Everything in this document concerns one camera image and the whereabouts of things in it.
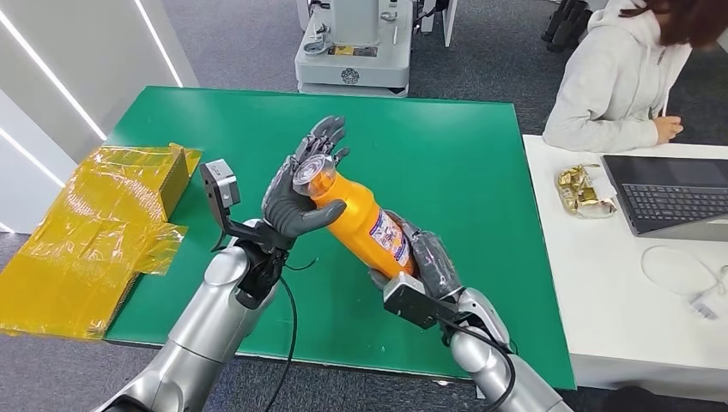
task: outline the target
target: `laptop keyboard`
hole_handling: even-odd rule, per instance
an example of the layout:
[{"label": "laptop keyboard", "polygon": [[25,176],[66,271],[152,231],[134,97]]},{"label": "laptop keyboard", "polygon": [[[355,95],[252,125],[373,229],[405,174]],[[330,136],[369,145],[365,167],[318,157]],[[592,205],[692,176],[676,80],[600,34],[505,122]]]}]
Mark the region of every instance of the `laptop keyboard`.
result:
[{"label": "laptop keyboard", "polygon": [[622,185],[634,217],[649,221],[698,221],[728,214],[728,189]]}]

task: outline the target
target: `floor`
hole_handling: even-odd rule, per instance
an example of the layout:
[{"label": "floor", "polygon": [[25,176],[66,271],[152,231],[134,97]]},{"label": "floor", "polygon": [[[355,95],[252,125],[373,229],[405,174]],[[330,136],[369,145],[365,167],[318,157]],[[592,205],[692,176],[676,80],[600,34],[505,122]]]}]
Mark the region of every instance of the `floor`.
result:
[{"label": "floor", "polygon": [[[200,84],[206,88],[295,91],[293,55],[301,32],[294,0],[164,0]],[[521,130],[540,134],[567,54],[545,50],[539,32],[555,9],[546,0],[461,0],[452,47],[440,22],[417,35],[411,95],[515,103]],[[684,118],[679,142],[728,144],[728,54],[697,51],[674,87],[670,114]],[[0,268],[26,236],[0,234]],[[0,336],[0,410],[89,410],[111,396],[155,351],[28,336]],[[261,410],[281,365],[235,360],[206,411]],[[594,412],[606,391],[561,394],[577,412]],[[674,410],[728,411],[722,403],[666,398]],[[473,385],[294,366],[273,410],[483,410]]]}]

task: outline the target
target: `green table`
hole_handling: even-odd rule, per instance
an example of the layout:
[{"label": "green table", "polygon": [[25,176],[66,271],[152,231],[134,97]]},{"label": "green table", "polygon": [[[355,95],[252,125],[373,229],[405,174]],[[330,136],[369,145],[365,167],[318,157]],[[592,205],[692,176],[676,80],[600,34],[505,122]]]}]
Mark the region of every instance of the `green table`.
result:
[{"label": "green table", "polygon": [[[224,158],[242,203],[233,218],[260,216],[264,191],[286,155],[322,117],[347,117],[351,154],[339,171],[415,224],[438,233],[464,284],[480,289],[519,352],[553,386],[574,388],[531,180],[513,105],[388,100],[204,89],[146,88],[108,140],[176,142]],[[203,279],[220,229],[195,172],[171,222],[189,227],[166,276],[140,276],[106,339],[163,344]],[[382,308],[367,268],[326,230],[301,237],[284,270],[299,308],[294,358],[346,367],[461,378],[467,375],[427,331]],[[288,352],[291,314],[279,293],[244,354]]]}]

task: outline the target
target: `plastic container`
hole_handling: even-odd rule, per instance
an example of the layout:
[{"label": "plastic container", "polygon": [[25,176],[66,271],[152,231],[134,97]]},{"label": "plastic container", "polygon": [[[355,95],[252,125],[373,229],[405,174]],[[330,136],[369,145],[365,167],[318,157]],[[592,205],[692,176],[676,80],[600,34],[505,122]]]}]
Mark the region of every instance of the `plastic container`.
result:
[{"label": "plastic container", "polygon": [[328,202],[346,202],[343,214],[329,230],[364,264],[392,278],[401,271],[412,275],[410,245],[402,228],[374,200],[365,186],[344,178],[330,156],[316,154],[294,175],[294,189],[321,208]]}]

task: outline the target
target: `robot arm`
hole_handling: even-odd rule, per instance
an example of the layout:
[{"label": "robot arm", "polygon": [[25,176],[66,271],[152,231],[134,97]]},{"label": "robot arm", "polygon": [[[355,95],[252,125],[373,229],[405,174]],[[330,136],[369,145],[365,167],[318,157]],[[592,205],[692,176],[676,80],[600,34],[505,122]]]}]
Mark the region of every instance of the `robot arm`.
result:
[{"label": "robot arm", "polygon": [[390,214],[404,230],[418,276],[386,283],[384,307],[423,329],[440,325],[453,359],[491,400],[488,411],[571,412],[561,397],[510,348],[510,336],[488,298],[463,288],[440,239]]},{"label": "robot arm", "polygon": [[[301,162],[331,153],[344,136],[343,126],[343,118],[325,118],[303,138],[270,182],[262,206],[264,220],[233,221],[230,208],[240,202],[233,171],[222,160],[200,166],[210,209],[222,230],[220,242],[225,235],[233,240],[212,258],[157,356],[94,412],[202,410],[222,367],[273,299],[295,239],[331,224],[346,207],[332,202],[317,209],[291,183]],[[343,149],[334,157],[338,161],[347,153]]]}]

